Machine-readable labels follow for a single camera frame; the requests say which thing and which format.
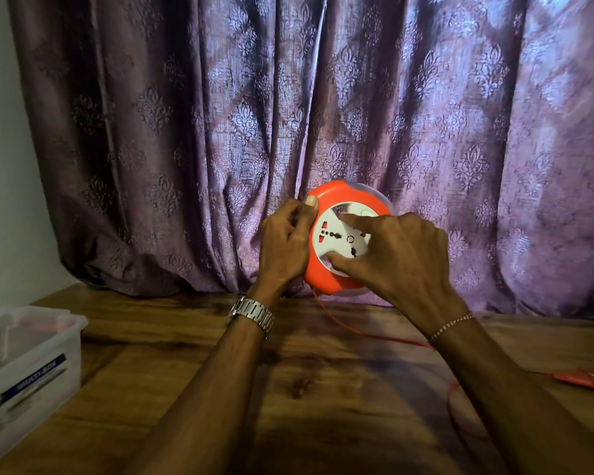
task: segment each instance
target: wristwatch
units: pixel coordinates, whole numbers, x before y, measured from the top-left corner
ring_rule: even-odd
[[[236,304],[231,308],[229,312],[229,318],[227,319],[227,327],[233,323],[238,315],[243,315],[248,319],[252,319],[257,323],[262,330],[264,330],[265,338],[269,337],[270,329],[273,327],[273,314],[270,310],[264,308],[261,303],[241,297]]]

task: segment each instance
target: wooden surface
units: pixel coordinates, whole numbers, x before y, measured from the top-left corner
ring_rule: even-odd
[[[118,474],[207,357],[234,300],[138,300],[81,284],[41,300],[88,317],[83,388],[2,460],[0,474]],[[327,306],[365,332],[422,339],[392,309]],[[524,368],[594,372],[594,322],[489,315],[483,324]],[[236,465],[255,474],[480,472],[448,421],[452,379],[431,350],[358,337],[314,301],[284,300]],[[538,379],[594,430],[594,392]],[[461,393],[455,407],[483,432]],[[490,443],[471,446],[483,471],[504,472]]]

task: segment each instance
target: silver chain bracelet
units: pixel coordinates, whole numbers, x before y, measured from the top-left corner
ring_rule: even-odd
[[[456,325],[456,324],[458,324],[460,322],[463,322],[464,320],[470,320],[472,318],[473,318],[473,314],[472,313],[469,313],[465,317],[462,317],[462,318],[459,318],[459,319],[456,319],[456,320],[452,320],[451,322],[449,322],[446,325],[444,325],[444,327],[442,327],[440,330],[438,330],[431,338],[429,338],[429,343],[433,345],[436,342],[436,340],[438,339],[438,337],[440,335],[442,335],[442,333],[445,330],[451,328],[453,325]]]

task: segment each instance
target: orange cord reel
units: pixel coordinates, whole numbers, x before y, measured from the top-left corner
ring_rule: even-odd
[[[334,270],[325,254],[335,251],[348,258],[363,255],[370,234],[341,222],[338,214],[392,215],[391,203],[367,185],[343,180],[324,183],[308,194],[319,199],[319,211],[310,231],[310,258],[304,280],[324,295],[356,296],[366,292],[359,282]]]

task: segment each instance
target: purple curtain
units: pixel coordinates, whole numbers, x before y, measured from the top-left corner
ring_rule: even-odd
[[[474,310],[572,315],[594,292],[594,0],[9,6],[79,279],[244,291],[261,219],[344,178],[447,231]]]

